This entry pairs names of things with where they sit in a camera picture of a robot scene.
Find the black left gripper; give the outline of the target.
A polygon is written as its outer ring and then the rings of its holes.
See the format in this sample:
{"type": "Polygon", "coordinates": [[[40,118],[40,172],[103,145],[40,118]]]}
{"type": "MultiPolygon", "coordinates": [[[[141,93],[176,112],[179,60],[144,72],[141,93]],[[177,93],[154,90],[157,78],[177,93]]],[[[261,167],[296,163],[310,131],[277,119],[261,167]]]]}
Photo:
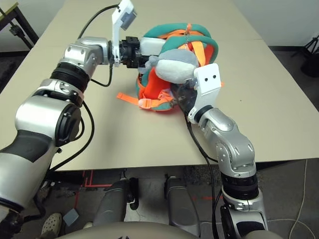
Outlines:
{"type": "Polygon", "coordinates": [[[139,39],[133,36],[127,36],[125,40],[122,40],[120,48],[121,63],[127,68],[145,68],[146,62],[149,60],[149,56],[137,54],[136,51],[139,47],[139,39]]]}

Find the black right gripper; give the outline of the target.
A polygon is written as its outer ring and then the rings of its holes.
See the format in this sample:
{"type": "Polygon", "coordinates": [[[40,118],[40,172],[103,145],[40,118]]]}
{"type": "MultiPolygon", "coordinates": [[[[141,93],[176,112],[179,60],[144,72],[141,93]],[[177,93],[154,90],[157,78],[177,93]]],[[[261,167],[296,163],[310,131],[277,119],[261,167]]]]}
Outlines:
{"type": "Polygon", "coordinates": [[[171,84],[171,92],[183,113],[189,114],[194,107],[197,91],[189,83],[185,83],[171,84]]]}

